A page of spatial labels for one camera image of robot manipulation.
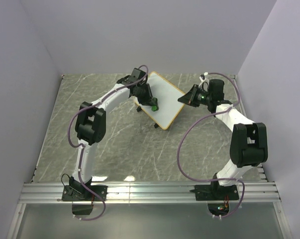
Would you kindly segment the orange framed whiteboard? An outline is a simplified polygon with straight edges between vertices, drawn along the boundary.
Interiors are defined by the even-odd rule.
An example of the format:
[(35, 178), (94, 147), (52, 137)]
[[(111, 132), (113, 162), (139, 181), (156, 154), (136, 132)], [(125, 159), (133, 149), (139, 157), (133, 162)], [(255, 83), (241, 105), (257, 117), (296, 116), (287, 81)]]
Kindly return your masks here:
[(167, 130), (185, 105), (178, 102), (185, 93), (155, 71), (149, 74), (147, 83), (153, 97), (158, 100), (159, 109), (152, 111), (151, 106), (141, 105), (137, 98), (134, 98), (134, 103), (140, 106), (161, 129)]

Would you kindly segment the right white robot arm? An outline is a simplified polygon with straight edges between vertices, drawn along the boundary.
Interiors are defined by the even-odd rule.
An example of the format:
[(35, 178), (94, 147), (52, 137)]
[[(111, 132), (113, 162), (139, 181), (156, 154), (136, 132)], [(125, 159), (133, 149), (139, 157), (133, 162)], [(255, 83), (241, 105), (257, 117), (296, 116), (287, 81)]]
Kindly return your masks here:
[(204, 105), (210, 115), (223, 122), (231, 131), (230, 159), (210, 180), (210, 193), (216, 199), (233, 191), (233, 186), (251, 168), (268, 159), (267, 128), (254, 122), (225, 99), (224, 81), (208, 79), (210, 74), (200, 75), (200, 83), (178, 98), (178, 102), (191, 107)]

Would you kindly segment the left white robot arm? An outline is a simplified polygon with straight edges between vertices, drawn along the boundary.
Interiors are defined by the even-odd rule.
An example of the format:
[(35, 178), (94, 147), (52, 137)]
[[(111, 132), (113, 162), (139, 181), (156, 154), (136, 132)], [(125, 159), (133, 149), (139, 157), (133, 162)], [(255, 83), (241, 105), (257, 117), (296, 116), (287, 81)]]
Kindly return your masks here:
[(136, 97), (143, 106), (151, 111), (159, 110), (158, 99), (152, 95), (148, 81), (148, 67), (134, 68), (130, 75), (120, 78), (114, 87), (94, 102), (83, 102), (79, 111), (72, 117), (67, 131), (71, 147), (78, 149), (78, 157), (73, 175), (69, 177), (69, 188), (79, 200), (96, 195), (91, 189), (93, 154), (97, 144), (106, 133), (106, 116), (120, 103), (130, 97)]

